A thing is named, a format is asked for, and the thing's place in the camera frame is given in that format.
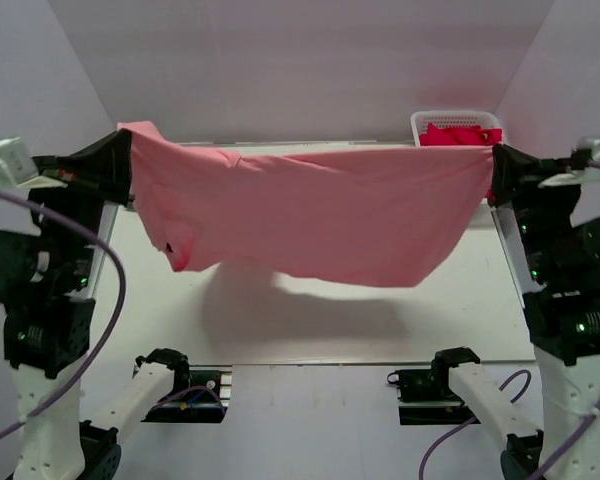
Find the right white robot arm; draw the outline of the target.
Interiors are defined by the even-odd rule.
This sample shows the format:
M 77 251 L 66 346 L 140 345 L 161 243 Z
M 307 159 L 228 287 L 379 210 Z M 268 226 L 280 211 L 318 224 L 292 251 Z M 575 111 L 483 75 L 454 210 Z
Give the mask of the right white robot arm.
M 536 289 L 523 312 L 540 373 L 543 423 L 521 414 L 466 347 L 439 351 L 431 384 L 458 397 L 500 447 L 507 479 L 600 479 L 600 217 L 573 224 L 600 180 L 600 139 L 566 158 L 493 149 L 490 203 L 513 210 Z

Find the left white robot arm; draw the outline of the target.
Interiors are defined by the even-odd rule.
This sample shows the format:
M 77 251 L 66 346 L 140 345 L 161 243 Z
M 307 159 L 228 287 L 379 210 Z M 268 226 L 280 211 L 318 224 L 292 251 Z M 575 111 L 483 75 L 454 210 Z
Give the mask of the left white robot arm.
M 109 204 L 132 202 L 132 135 L 120 130 L 69 156 L 31 156 L 0 140 L 0 199 L 14 189 L 33 234 L 0 230 L 4 357 L 18 393 L 17 479 L 110 479 L 132 430 L 166 397 L 191 387 L 187 357 L 157 349 L 136 361 L 120 394 L 91 420 L 80 417 L 80 381 L 103 348 L 90 336 L 96 256 L 112 255 L 99 232 Z

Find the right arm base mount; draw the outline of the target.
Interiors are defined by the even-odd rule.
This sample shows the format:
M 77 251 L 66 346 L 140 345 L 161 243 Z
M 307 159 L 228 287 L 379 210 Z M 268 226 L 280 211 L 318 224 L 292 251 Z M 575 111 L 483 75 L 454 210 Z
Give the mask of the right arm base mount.
M 397 390 L 401 426 L 458 426 L 473 417 L 457 395 L 439 388 L 429 369 L 396 370 L 386 381 Z

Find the pink t-shirt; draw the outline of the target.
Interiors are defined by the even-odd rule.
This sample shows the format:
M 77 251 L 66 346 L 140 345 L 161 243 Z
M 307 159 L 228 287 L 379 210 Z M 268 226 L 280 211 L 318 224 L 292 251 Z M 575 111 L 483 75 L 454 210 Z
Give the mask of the pink t-shirt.
M 246 261 L 297 278 L 414 287 L 452 253 L 485 197 L 487 147 L 243 155 L 132 135 L 131 191 L 176 272 Z

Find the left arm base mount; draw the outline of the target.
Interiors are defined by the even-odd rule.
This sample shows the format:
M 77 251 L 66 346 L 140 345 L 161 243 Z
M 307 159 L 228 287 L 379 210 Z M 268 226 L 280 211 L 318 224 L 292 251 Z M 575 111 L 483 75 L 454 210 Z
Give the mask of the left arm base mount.
M 170 401 L 152 408 L 143 422 L 220 424 L 229 408 L 232 371 L 191 366 L 189 376 L 189 389 L 169 394 Z

